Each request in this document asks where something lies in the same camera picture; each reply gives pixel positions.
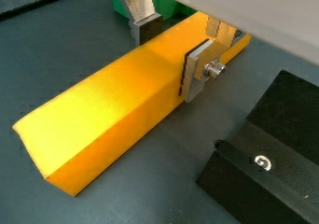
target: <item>dark gray table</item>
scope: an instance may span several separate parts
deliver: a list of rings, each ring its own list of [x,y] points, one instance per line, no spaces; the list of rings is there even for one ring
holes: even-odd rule
[[[281,69],[319,69],[260,40],[77,198],[45,181],[13,123],[134,48],[111,0],[61,0],[0,22],[0,223],[237,223],[197,185]]]

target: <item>gray panel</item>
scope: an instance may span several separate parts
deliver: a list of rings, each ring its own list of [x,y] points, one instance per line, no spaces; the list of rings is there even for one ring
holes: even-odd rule
[[[180,0],[319,64],[318,0]]]
[[[62,0],[0,22],[0,222],[238,223],[197,185],[213,141],[232,139],[282,68],[319,69],[260,40],[71,198],[41,176],[11,124],[135,47],[111,0]]]

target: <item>yellow block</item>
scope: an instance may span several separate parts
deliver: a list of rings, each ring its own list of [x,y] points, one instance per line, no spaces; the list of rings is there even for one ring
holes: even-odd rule
[[[77,84],[14,125],[45,179],[75,196],[182,103],[184,58],[206,38],[202,13]],[[248,35],[226,63],[249,45]]]

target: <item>screw head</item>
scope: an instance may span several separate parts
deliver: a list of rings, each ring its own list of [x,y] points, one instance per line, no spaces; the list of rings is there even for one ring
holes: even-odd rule
[[[264,156],[264,155],[258,155],[254,158],[254,162],[265,168],[266,171],[270,171],[273,168],[273,162],[270,161],[270,159]]]
[[[226,65],[220,62],[220,60],[212,61],[209,64],[205,66],[205,76],[212,77],[216,80],[222,78],[226,72]]]

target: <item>metal clamp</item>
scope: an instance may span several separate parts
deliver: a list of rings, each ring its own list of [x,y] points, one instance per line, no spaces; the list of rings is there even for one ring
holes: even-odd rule
[[[210,78],[218,80],[224,76],[226,65],[220,59],[234,44],[236,32],[232,25],[210,17],[206,33],[213,40],[208,39],[186,54],[180,92],[186,102],[192,102],[204,91]]]
[[[157,12],[153,0],[122,0],[130,17],[131,34],[137,46],[146,43],[163,31],[163,17]]]

